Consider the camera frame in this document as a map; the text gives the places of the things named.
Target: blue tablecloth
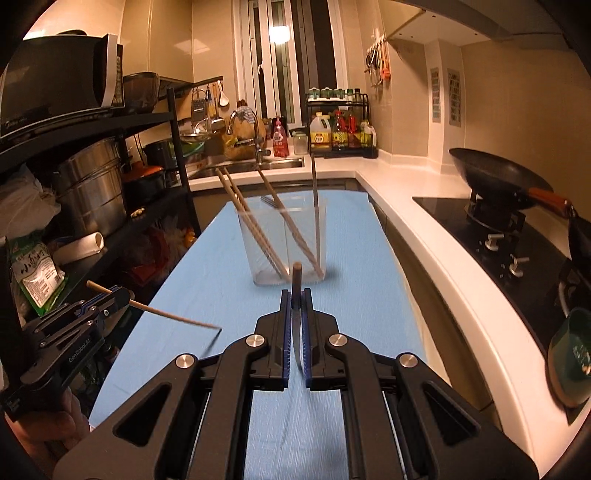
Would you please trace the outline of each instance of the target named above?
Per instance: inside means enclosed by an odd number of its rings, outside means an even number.
[[[325,191],[327,277],[311,286],[314,308],[375,353],[425,358],[400,272],[386,237],[359,192]],[[216,355],[279,308],[283,287],[252,282],[234,206],[228,203],[189,249],[151,302],[157,309],[223,326]],[[90,423],[97,426],[180,353],[200,357],[214,330],[144,313],[111,369]],[[289,388],[255,392],[245,478],[348,478],[338,392],[304,388],[291,358]]]

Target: condiment bottle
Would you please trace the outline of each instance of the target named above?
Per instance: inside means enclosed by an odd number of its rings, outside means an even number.
[[[287,135],[281,121],[277,119],[273,132],[273,154],[276,157],[287,157],[290,154],[290,148],[287,144]]]
[[[335,112],[335,124],[333,125],[333,150],[343,151],[349,148],[349,132],[345,119],[340,110]]]

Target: kitchen tool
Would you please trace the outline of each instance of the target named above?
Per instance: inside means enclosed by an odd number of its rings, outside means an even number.
[[[84,180],[118,158],[119,152],[115,139],[105,138],[60,163],[51,179],[53,188],[58,194],[64,193],[75,183]]]
[[[464,181],[486,202],[504,210],[522,210],[535,205],[530,188],[552,192],[538,174],[511,160],[468,148],[449,151]]]
[[[553,192],[529,189],[530,198],[539,205],[569,220],[569,249],[577,270],[591,282],[591,222],[581,218],[572,202]]]
[[[380,75],[382,80],[389,80],[390,79],[390,59],[388,54],[388,43],[385,40],[382,40],[380,43],[382,48],[382,70]]]
[[[152,113],[158,103],[160,76],[139,72],[123,77],[125,113]]]
[[[63,220],[75,236],[100,232],[108,236],[127,217],[118,160],[86,176],[58,197]]]
[[[99,285],[98,283],[94,283],[93,281],[90,281],[90,280],[86,281],[86,286],[94,291],[99,292],[99,293],[111,293],[111,291],[108,288],[104,288],[103,286]],[[153,313],[154,315],[166,317],[171,320],[178,320],[179,322],[190,323],[191,325],[197,325],[198,327],[205,327],[205,328],[211,328],[214,330],[222,331],[222,327],[220,327],[218,325],[213,325],[211,323],[198,322],[196,320],[191,320],[191,319],[186,319],[184,317],[179,317],[178,315],[174,315],[172,313],[163,312],[162,310],[153,309],[152,307],[144,305],[143,303],[140,303],[135,300],[130,300],[129,305],[136,308],[136,309],[143,310],[144,312]]]
[[[135,162],[131,171],[121,175],[125,204],[130,213],[154,201],[166,188],[162,167],[144,167]]]
[[[320,206],[318,203],[318,181],[316,179],[316,158],[310,154],[312,162],[312,194],[314,195],[314,229],[316,231],[316,260],[320,261]]]
[[[558,399],[576,408],[591,396],[591,312],[570,312],[548,349],[548,376]]]
[[[91,233],[58,248],[51,257],[57,265],[66,265],[95,255],[103,250],[104,246],[105,239],[100,232]]]
[[[219,99],[219,102],[218,102],[219,106],[224,107],[224,106],[230,105],[229,98],[223,92],[223,86],[222,86],[222,81],[221,80],[218,80],[217,81],[217,88],[220,91],[220,99]]]
[[[256,170],[258,171],[259,175],[261,176],[262,181],[265,183],[265,187],[267,187],[267,190],[269,191],[269,193],[273,197],[273,200],[275,201],[275,205],[277,205],[277,208],[278,208],[281,216],[285,220],[285,223],[287,224],[287,227],[289,228],[291,235],[293,236],[296,244],[298,245],[298,247],[300,247],[300,249],[302,250],[302,252],[306,256],[306,258],[310,261],[310,263],[314,267],[314,271],[316,272],[316,275],[318,275],[318,278],[321,280],[324,279],[324,271],[322,270],[322,267],[320,266],[318,260],[316,260],[316,258],[314,257],[314,254],[310,251],[310,248],[308,247],[306,240],[302,236],[296,223],[292,220],[289,212],[285,208],[285,205],[283,205],[283,202],[278,197],[277,192],[275,191],[275,189],[273,188],[273,186],[271,185],[269,180],[267,180],[267,177],[265,177],[265,174],[262,172],[261,168],[257,167]]]
[[[230,196],[232,203],[234,204],[234,207],[236,207],[236,211],[239,214],[250,213],[251,210],[250,210],[246,200],[244,200],[244,197],[240,193],[240,190],[238,189],[238,187],[233,185],[233,181],[230,180],[230,183],[229,183],[224,178],[224,176],[222,175],[222,172],[218,168],[216,169],[216,173],[217,173],[218,178],[222,182],[224,189],[226,190],[226,192]],[[225,170],[225,174],[228,176],[228,178],[230,178],[230,175],[228,175],[227,170]],[[280,278],[287,281],[289,278],[288,272],[287,272],[285,266],[283,265],[281,258],[279,257],[279,255],[277,255],[277,253],[275,252],[275,250],[271,246],[269,240],[267,239],[267,237],[265,236],[265,234],[261,230],[261,227],[258,225],[258,222],[256,221],[256,219],[252,216],[249,216],[249,215],[243,215],[243,216],[239,215],[238,218],[241,220],[241,224],[243,222],[244,225],[246,225],[246,227],[250,231],[252,237],[254,238],[254,240],[256,241],[258,246],[260,247],[261,251],[263,252],[265,257],[267,258],[267,260],[269,261],[271,266],[273,267],[273,270],[275,270],[275,272],[279,275]]]
[[[205,120],[205,117],[207,117],[207,104],[205,98],[199,98],[200,92],[205,94],[205,90],[201,88],[195,88],[191,92],[191,123],[193,125]]]

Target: white wall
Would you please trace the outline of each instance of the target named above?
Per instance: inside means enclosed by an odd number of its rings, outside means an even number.
[[[84,30],[91,37],[121,34],[125,0],[57,0],[29,30],[37,37]]]

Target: faucet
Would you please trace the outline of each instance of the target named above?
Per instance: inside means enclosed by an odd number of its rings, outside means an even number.
[[[263,144],[265,139],[263,137],[261,137],[259,134],[258,118],[256,117],[256,113],[252,108],[250,108],[249,106],[247,106],[245,108],[248,108],[252,112],[252,114],[255,118],[255,138],[250,138],[248,140],[242,140],[242,141],[238,142],[237,145],[240,145],[243,147],[250,147],[250,146],[254,145],[254,147],[255,147],[255,161],[256,161],[256,164],[258,166],[260,166],[260,165],[262,165],[263,157],[271,155],[271,150],[263,150],[261,148],[261,145]],[[227,131],[228,135],[232,135],[234,133],[234,121],[236,120],[237,114],[238,114],[238,111],[234,110],[230,116],[230,120],[228,121],[228,131]]]

